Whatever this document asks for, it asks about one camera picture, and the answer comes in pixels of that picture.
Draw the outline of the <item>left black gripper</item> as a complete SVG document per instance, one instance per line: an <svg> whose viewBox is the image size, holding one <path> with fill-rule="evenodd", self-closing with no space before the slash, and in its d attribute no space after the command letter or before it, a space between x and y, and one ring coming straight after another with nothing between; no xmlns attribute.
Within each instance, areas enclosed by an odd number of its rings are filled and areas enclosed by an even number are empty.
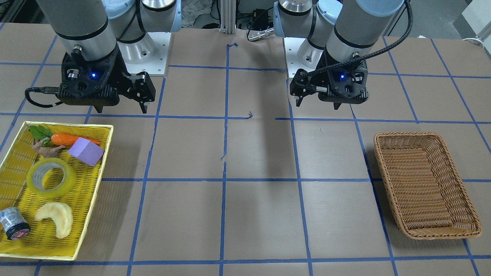
<svg viewBox="0 0 491 276"><path fill-rule="evenodd" d="M326 67L331 65L334 65L334 59L325 49L314 71L297 70L290 83L290 95L296 97L296 107L301 105L303 97L309 95L318 94L318 97L334 96L333 69L326 69ZM334 110L338 110L341 105L342 103L333 103Z"/></svg>

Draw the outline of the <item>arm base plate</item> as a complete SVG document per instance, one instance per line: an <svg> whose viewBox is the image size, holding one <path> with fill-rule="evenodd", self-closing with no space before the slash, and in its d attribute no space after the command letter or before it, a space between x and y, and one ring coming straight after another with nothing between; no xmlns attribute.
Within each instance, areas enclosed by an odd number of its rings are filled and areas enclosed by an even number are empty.
<svg viewBox="0 0 491 276"><path fill-rule="evenodd" d="M297 70L304 69L310 72L316 69L321 54L326 47L328 37L318 39L285 37L283 40L288 79L291 82Z"/></svg>
<svg viewBox="0 0 491 276"><path fill-rule="evenodd" d="M172 33L146 33L134 43L118 42L130 74L147 72L150 76L165 76Z"/></svg>

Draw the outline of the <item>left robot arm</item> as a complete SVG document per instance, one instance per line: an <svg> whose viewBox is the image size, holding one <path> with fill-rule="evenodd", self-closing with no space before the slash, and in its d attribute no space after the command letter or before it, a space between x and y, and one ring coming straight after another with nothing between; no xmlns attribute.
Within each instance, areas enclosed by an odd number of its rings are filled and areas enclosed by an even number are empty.
<svg viewBox="0 0 491 276"><path fill-rule="evenodd" d="M402 7L408 15L404 34L372 52ZM290 81L290 94L297 107L314 94L320 101L332 102L335 110L344 103L364 103L369 98L367 59L400 45L413 25L408 0L278 0L273 11L276 36L303 38L321 50L314 70L298 69Z"/></svg>

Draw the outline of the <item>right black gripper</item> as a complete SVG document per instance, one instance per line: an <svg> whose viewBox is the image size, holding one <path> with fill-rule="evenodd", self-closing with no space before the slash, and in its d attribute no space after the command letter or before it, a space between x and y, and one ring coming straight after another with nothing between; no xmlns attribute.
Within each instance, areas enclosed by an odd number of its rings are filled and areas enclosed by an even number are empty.
<svg viewBox="0 0 491 276"><path fill-rule="evenodd" d="M148 112L148 105L155 101L156 89L149 73L142 71L130 74L121 54L117 54L112 73L112 84L115 85L119 95L140 103L143 114ZM97 113L103 112L103 105L93 106Z"/></svg>

